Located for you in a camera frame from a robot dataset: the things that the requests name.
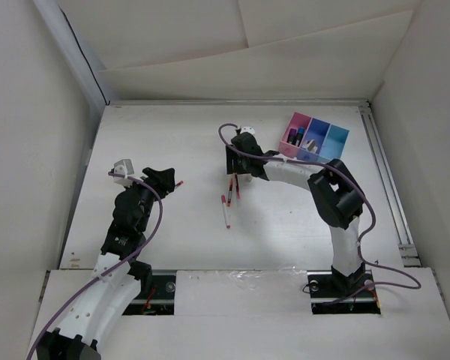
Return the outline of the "purple black highlighter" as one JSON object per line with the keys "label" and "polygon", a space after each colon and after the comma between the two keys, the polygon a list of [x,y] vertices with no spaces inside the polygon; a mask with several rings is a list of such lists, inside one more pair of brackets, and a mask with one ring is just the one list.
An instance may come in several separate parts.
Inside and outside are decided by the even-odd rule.
{"label": "purple black highlighter", "polygon": [[289,129],[289,133],[288,133],[288,136],[287,136],[287,142],[289,143],[289,144],[291,144],[291,145],[295,145],[295,143],[296,143],[296,134],[297,134],[297,130],[295,129],[295,128],[290,128]]}

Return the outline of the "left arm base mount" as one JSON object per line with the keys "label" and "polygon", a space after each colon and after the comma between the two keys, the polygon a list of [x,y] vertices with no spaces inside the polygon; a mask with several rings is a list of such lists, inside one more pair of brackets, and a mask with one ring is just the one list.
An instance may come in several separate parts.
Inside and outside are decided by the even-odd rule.
{"label": "left arm base mount", "polygon": [[124,310],[123,316],[171,316],[176,294],[175,272],[154,272],[149,292],[138,295]]}

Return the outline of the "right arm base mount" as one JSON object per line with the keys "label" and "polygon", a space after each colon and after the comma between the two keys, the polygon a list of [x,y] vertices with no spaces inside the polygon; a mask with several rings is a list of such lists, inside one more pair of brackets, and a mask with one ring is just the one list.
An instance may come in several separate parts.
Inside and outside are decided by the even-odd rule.
{"label": "right arm base mount", "polygon": [[310,296],[313,315],[381,314],[375,290],[364,289],[352,296],[366,282],[373,281],[370,270],[351,290],[339,290],[332,280],[331,271],[309,271],[302,292]]}

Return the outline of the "pink white pen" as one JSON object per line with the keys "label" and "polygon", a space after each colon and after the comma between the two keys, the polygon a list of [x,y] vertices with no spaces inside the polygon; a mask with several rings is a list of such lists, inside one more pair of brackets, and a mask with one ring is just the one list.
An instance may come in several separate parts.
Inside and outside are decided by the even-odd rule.
{"label": "pink white pen", "polygon": [[220,195],[220,201],[221,201],[221,206],[222,206],[222,211],[223,211],[225,227],[229,230],[231,228],[231,226],[230,226],[230,219],[229,219],[228,212],[227,212],[227,199],[223,194]]}

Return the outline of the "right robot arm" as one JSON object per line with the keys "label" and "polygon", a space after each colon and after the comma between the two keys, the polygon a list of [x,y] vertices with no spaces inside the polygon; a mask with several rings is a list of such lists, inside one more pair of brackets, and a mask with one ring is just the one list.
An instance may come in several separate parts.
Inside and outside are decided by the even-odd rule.
{"label": "right robot arm", "polygon": [[354,293],[365,276],[359,256],[362,189],[340,159],[321,163],[314,172],[276,151],[264,152],[255,136],[241,128],[226,147],[227,171],[310,191],[320,218],[329,226],[333,249],[331,285],[339,296]]}

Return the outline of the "white boxed eraser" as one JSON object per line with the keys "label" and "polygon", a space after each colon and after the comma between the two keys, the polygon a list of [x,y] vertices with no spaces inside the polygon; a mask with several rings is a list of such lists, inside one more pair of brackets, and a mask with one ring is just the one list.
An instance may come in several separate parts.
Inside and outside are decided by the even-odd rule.
{"label": "white boxed eraser", "polygon": [[320,150],[320,144],[315,139],[305,140],[302,148],[307,152],[318,154]]}

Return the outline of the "blue black highlighter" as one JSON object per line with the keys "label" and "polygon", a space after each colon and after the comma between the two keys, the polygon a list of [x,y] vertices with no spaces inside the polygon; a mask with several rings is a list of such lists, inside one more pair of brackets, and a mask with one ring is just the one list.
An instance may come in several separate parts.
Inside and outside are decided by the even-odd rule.
{"label": "blue black highlighter", "polygon": [[305,128],[299,127],[295,135],[295,146],[299,147],[301,145],[304,134]]}

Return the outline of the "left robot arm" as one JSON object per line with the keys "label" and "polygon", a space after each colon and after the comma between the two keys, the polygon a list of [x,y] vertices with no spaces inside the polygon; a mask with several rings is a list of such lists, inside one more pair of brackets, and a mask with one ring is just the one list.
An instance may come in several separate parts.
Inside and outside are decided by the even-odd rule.
{"label": "left robot arm", "polygon": [[100,359],[113,326],[136,297],[152,290],[152,267],[138,260],[152,240],[145,235],[152,209],[176,188],[175,170],[146,167],[137,177],[129,160],[109,176],[124,190],[115,198],[112,223],[86,285],[73,294],[37,336],[28,359]]}

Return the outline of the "orange pen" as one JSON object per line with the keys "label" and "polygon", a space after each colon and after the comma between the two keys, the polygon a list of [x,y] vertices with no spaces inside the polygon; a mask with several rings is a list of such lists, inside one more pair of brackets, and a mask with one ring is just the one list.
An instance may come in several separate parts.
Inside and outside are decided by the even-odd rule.
{"label": "orange pen", "polygon": [[230,180],[229,180],[229,188],[228,188],[228,193],[227,193],[227,197],[226,197],[226,206],[227,207],[231,206],[231,202],[232,202],[232,198],[233,198],[233,185],[234,185],[234,176],[231,176]]}

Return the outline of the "dark red pen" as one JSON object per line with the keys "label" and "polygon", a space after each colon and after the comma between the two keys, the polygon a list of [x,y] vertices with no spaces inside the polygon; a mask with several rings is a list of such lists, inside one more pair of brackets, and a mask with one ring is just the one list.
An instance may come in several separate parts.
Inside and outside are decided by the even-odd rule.
{"label": "dark red pen", "polygon": [[235,179],[235,197],[237,199],[237,201],[240,200],[240,188],[239,188],[239,177],[238,174],[234,174],[234,179]]}

